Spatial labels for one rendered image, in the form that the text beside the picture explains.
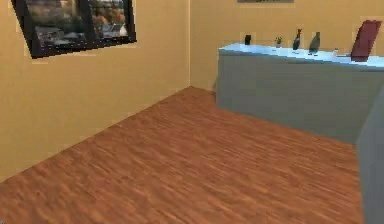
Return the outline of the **grey counter cabinet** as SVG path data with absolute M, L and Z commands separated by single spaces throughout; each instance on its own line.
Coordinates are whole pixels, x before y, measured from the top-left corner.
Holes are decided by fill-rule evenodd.
M 384 57 L 231 44 L 216 104 L 357 147 L 365 224 L 384 224 Z

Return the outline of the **dark bottle with red top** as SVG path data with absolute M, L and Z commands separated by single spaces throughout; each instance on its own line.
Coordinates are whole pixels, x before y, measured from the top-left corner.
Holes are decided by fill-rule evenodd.
M 292 46 L 293 50 L 297 50 L 300 46 L 301 32 L 302 32 L 302 29 L 297 30 L 297 35 L 296 35 L 296 38 L 295 38 L 295 40 L 293 42 L 293 46 Z

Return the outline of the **dark grey bottle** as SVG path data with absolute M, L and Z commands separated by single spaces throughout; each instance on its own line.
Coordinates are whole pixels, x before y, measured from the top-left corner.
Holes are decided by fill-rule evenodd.
M 317 32 L 310 43 L 309 53 L 310 54 L 316 53 L 319 47 L 320 47 L 320 33 Z

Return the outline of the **black framed window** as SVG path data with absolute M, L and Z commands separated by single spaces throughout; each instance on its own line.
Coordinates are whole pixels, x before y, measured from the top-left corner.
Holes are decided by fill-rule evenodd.
M 33 59 L 137 41 L 133 0 L 11 0 Z

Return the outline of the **dark red board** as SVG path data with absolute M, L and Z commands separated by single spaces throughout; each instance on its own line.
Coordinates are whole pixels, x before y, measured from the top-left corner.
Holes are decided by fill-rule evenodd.
M 360 26 L 350 54 L 354 62 L 367 62 L 382 22 L 365 20 Z

